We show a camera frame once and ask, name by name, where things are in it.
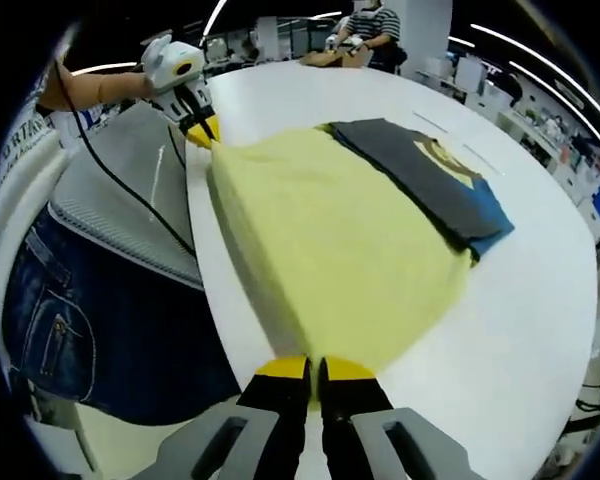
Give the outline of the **person's left hand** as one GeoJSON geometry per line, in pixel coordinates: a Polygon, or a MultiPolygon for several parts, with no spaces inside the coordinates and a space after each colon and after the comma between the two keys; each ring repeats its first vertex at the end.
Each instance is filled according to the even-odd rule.
{"type": "Polygon", "coordinates": [[[153,39],[141,57],[151,97],[157,97],[162,94],[173,81],[173,74],[169,68],[166,56],[171,41],[171,34],[153,39]]]}

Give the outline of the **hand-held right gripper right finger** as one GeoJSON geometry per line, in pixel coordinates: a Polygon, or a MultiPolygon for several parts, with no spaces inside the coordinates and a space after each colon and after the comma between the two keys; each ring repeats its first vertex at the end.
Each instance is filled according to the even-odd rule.
{"type": "Polygon", "coordinates": [[[410,408],[395,408],[373,372],[339,357],[319,366],[322,448],[333,479],[471,479],[466,449],[410,408]]]}

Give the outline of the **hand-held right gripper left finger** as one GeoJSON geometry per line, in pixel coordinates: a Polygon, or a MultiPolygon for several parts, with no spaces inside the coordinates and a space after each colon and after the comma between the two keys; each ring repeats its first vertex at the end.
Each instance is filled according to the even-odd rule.
{"type": "Polygon", "coordinates": [[[304,356],[260,367],[235,402],[220,403],[162,442],[154,479],[293,479],[311,396],[304,356]]]}

